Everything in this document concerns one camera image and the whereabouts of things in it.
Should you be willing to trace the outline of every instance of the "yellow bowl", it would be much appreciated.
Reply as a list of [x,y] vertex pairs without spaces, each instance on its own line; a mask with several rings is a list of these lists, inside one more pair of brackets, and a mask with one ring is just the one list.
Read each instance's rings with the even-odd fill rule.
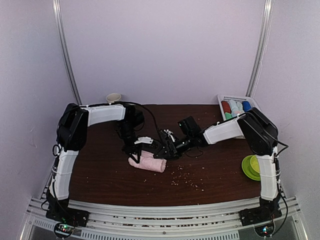
[[251,166],[252,171],[254,171],[257,174],[260,174],[259,162],[258,162],[256,155],[253,155],[250,158],[250,166]]

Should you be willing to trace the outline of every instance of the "wooden tabletop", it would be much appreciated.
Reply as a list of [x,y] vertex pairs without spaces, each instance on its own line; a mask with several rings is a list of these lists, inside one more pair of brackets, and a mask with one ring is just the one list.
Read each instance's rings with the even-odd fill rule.
[[[201,128],[222,121],[218,105],[147,105],[159,128],[184,135],[177,122],[193,116]],[[145,126],[139,136],[157,139],[151,116],[143,111]],[[167,161],[164,173],[129,165],[121,151],[123,142],[114,131],[114,122],[88,128],[87,143],[80,151],[70,181],[70,199],[122,206],[186,206],[212,204],[260,195],[260,182],[250,180],[241,162],[251,155],[246,140],[229,139],[200,148],[203,155],[186,155]],[[193,149],[189,156],[198,156]]]

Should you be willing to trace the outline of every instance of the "white backdrop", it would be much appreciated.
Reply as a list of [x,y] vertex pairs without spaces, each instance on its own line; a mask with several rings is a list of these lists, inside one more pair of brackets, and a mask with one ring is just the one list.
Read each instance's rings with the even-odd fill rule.
[[143,104],[244,96],[264,0],[62,0],[83,104],[109,93]]

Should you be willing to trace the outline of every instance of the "green plate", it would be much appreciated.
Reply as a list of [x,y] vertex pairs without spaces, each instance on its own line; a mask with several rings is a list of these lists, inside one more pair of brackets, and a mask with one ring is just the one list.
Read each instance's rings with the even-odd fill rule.
[[250,159],[253,155],[249,155],[249,156],[246,156],[243,160],[242,160],[242,170],[244,172],[244,174],[252,179],[252,180],[255,180],[255,181],[260,181],[261,178],[260,176],[256,176],[254,173],[252,173],[252,170],[251,170],[251,166],[250,166]]

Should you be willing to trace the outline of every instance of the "robotic arm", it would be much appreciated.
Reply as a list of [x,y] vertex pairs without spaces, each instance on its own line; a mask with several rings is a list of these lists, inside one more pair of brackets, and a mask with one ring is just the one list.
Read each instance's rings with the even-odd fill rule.
[[251,225],[281,216],[279,211],[279,162],[278,129],[258,109],[201,129],[193,117],[178,124],[185,134],[177,139],[169,130],[157,128],[160,140],[137,137],[134,128],[144,122],[141,111],[125,102],[78,106],[70,103],[62,115],[57,128],[56,159],[52,168],[52,181],[47,191],[49,202],[46,217],[56,221],[64,220],[74,226],[86,226],[89,213],[68,208],[69,183],[74,162],[85,146],[87,128],[91,125],[117,121],[118,135],[124,141],[122,150],[137,163],[141,150],[154,153],[154,158],[175,160],[193,147],[207,147],[219,141],[244,136],[250,149],[256,154],[261,177],[260,207],[242,210],[239,214],[242,225]]

